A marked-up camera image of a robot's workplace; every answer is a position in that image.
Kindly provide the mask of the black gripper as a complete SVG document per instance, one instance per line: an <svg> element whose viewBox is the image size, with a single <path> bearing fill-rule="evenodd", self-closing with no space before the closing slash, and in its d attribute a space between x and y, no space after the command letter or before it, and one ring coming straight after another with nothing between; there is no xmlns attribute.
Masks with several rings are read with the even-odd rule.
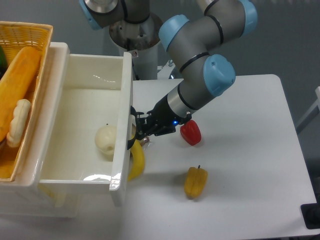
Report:
<svg viewBox="0 0 320 240"><path fill-rule="evenodd" d="M174 103L170 105L169 94L167 94L155 104L152 110L134 114L137 140L151 135L174 133L177 125L183 125L192 119L192 110L183 102L181 103L178 95L175 96L179 100L177 109L174 109Z"/></svg>

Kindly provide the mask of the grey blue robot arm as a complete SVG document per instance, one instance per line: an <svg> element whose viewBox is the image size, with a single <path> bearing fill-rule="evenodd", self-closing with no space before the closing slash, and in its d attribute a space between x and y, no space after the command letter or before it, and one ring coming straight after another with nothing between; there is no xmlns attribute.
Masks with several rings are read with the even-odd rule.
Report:
<svg viewBox="0 0 320 240"><path fill-rule="evenodd" d="M176 15L165 22L148 0L81 0L90 26L109 27L113 42L126 50L146 50L161 43L173 60L180 82L146 113L134 112L135 139L174 133L193 113L227 90L236 79L231 63L210 50L255 30L258 14L249 0L200 0L203 17Z"/></svg>

